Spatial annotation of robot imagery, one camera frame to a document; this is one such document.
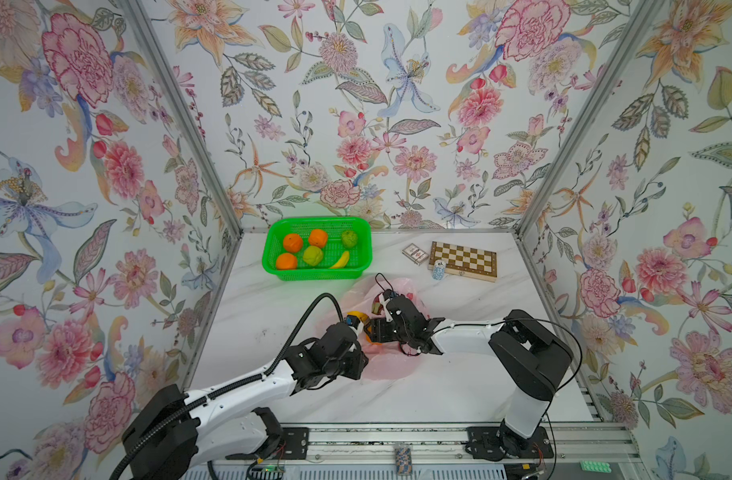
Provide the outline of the orange fruit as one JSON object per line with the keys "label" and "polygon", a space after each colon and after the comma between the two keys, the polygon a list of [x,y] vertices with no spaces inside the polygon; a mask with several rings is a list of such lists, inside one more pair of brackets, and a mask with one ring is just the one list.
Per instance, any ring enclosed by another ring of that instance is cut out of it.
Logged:
{"label": "orange fruit", "polygon": [[298,267],[298,260],[292,253],[284,252],[275,261],[275,268],[280,271],[295,270]]}
{"label": "orange fruit", "polygon": [[328,243],[328,234],[322,229],[314,229],[308,236],[308,243],[310,246],[324,249]]}
{"label": "orange fruit", "polygon": [[287,253],[296,254],[304,247],[304,240],[299,234],[291,233],[284,237],[282,246]]}
{"label": "orange fruit", "polygon": [[384,346],[380,343],[367,341],[364,350],[370,354],[379,354],[384,350]]}

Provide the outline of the pink plastic bag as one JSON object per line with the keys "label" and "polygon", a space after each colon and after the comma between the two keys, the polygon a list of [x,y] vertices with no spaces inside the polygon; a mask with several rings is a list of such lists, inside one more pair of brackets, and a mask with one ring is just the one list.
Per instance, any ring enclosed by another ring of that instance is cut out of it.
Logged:
{"label": "pink plastic bag", "polygon": [[[388,278],[391,288],[398,294],[406,295],[424,315],[429,310],[423,303],[418,285],[410,278]],[[378,282],[374,278],[362,278],[350,290],[337,297],[342,313],[346,316],[351,311],[367,314],[371,319],[383,317],[383,306],[378,301],[378,295],[389,288],[385,280]],[[368,365],[362,374],[364,380],[399,380],[412,375],[421,365],[422,359],[415,351],[397,342],[384,343],[384,350],[379,354],[370,354],[364,350],[368,341],[366,335],[359,342],[362,351],[368,358]]]}

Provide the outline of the green fruit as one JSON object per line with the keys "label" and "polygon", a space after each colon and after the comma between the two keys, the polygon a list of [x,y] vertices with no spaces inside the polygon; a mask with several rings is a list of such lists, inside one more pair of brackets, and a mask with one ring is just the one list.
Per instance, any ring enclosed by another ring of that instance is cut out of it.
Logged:
{"label": "green fruit", "polygon": [[353,249],[359,243],[359,236],[354,230],[346,230],[341,233],[340,240],[345,249]]}
{"label": "green fruit", "polygon": [[324,259],[324,253],[322,249],[315,246],[308,246],[302,255],[302,260],[311,267],[318,266]]}

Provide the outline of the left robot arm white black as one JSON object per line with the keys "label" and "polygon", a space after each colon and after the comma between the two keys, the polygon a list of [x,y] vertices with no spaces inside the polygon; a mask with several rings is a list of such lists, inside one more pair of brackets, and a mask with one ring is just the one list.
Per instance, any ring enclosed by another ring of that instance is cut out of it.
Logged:
{"label": "left robot arm white black", "polygon": [[358,380],[367,363],[356,322],[337,322],[322,337],[288,347],[278,363],[231,382],[190,392],[166,386],[124,431],[125,455],[110,476],[179,479],[193,466],[230,455],[265,458],[283,432],[270,403],[338,378]]}

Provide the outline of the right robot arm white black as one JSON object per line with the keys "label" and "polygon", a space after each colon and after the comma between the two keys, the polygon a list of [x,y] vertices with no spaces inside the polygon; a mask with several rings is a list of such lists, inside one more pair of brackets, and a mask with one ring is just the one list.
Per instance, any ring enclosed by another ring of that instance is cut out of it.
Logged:
{"label": "right robot arm white black", "polygon": [[430,318],[407,296],[392,290],[379,299],[382,314],[361,321],[370,342],[397,343],[418,355],[495,357],[515,384],[498,436],[519,441],[533,437],[575,361],[572,348],[547,328],[547,320],[514,309],[501,320],[460,323]]}

